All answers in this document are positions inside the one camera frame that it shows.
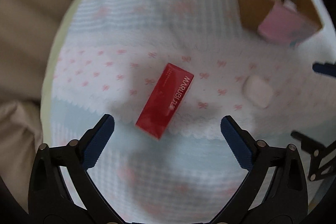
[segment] cardboard box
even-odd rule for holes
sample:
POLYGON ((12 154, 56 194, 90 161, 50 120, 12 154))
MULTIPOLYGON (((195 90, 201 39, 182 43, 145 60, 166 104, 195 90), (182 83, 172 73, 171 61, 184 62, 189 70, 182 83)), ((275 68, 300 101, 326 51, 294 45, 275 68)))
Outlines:
POLYGON ((311 0, 291 1, 297 11, 279 0, 238 0, 241 24, 267 41, 295 46, 322 29, 322 22, 311 0))

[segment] brown box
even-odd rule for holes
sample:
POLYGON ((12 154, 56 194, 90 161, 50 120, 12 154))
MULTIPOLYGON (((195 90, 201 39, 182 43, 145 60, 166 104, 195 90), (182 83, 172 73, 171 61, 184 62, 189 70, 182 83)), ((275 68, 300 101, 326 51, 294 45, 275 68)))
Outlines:
MULTIPOLYGON (((314 34, 315 32, 317 32, 322 28, 320 17, 311 0, 291 0, 291 1, 296 4, 297 13, 285 10, 285 13, 281 17, 282 19, 281 23, 283 23, 283 26, 281 23, 275 24, 274 21, 268 21, 268 30, 270 30, 271 32, 274 31, 272 35, 279 37, 279 39, 275 39, 274 42, 276 43, 295 45, 296 43, 304 41, 305 39, 307 39, 312 34, 314 34), (290 20, 293 20, 293 16, 300 16, 300 18, 303 19, 304 21, 304 24, 302 24, 303 29, 297 26, 295 30, 290 30, 290 33, 287 35, 286 39, 284 37, 277 36, 278 33, 282 34, 283 31, 289 30, 288 26, 286 26, 287 23, 286 20, 288 20, 288 24, 290 24, 290 20)), ((259 32, 259 34, 261 34, 266 40, 270 41, 274 40, 271 37, 268 37, 267 35, 266 36, 263 35, 263 33, 260 32, 260 29, 258 28, 263 22, 266 23, 266 21, 264 20, 268 15, 271 14, 270 12, 273 11, 273 7, 275 7, 274 5, 276 2, 277 6, 283 9, 281 1, 238 0, 242 26, 247 29, 259 32)))

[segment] white soap bar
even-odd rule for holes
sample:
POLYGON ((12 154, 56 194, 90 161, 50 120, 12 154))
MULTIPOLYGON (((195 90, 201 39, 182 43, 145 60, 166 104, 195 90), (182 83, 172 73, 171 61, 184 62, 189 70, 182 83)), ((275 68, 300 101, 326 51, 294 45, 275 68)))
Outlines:
POLYGON ((273 97, 273 88, 258 75, 251 75, 244 83, 243 94, 254 105, 265 108, 273 97))

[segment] blue textured pad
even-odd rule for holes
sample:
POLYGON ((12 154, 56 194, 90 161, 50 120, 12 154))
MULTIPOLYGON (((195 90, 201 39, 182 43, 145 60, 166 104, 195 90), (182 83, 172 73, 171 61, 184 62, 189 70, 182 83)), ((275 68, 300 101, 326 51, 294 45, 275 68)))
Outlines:
POLYGON ((97 130, 96 134, 91 139, 83 151, 83 163, 82 166, 85 170, 92 168, 96 165, 100 154, 105 148, 105 145, 109 141, 114 131, 114 119, 109 116, 103 125, 97 130))
POLYGON ((222 119, 220 129, 233 154, 235 155, 240 167, 251 171, 253 167, 253 154, 239 133, 225 117, 222 119))

